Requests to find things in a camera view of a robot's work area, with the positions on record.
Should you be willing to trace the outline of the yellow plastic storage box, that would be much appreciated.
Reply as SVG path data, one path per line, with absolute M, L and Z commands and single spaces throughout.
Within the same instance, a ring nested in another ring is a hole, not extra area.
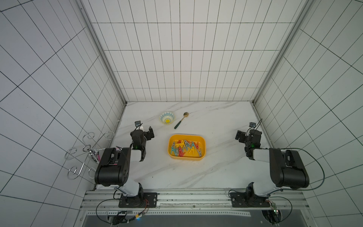
M 173 156 L 170 154 L 171 145 L 175 143 L 184 143 L 184 147 L 176 148 L 178 153 L 181 151 L 184 153 L 183 157 L 180 157 L 179 154 L 177 156 Z M 202 156 L 199 157 L 199 154 L 195 154 L 194 156 L 189 154 L 190 149 L 194 147 L 196 150 L 201 149 Z M 206 141 L 203 137 L 198 135 L 188 135 L 188 134 L 175 134 L 172 135 L 169 139 L 168 143 L 168 155 L 173 159 L 180 159 L 180 160 L 190 160 L 190 161 L 200 161 L 202 160 L 207 154 L 207 147 Z

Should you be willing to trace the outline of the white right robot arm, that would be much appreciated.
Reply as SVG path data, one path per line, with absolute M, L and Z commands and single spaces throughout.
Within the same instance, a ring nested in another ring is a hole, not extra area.
M 262 132 L 237 131 L 235 139 L 245 145 L 246 157 L 252 161 L 269 164 L 270 179 L 251 182 L 243 193 L 246 201 L 265 200 L 274 192 L 307 188 L 310 184 L 308 173 L 299 152 L 291 148 L 262 148 Z

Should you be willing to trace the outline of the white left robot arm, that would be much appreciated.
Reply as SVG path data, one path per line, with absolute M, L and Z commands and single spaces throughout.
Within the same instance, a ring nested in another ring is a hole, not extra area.
M 130 133 L 128 147 L 106 148 L 95 171 L 95 183 L 103 187 L 116 186 L 122 197 L 137 202 L 144 201 L 142 185 L 129 177 L 131 162 L 142 162 L 146 157 L 146 142 L 155 137 L 152 127 L 143 131 L 138 125 Z

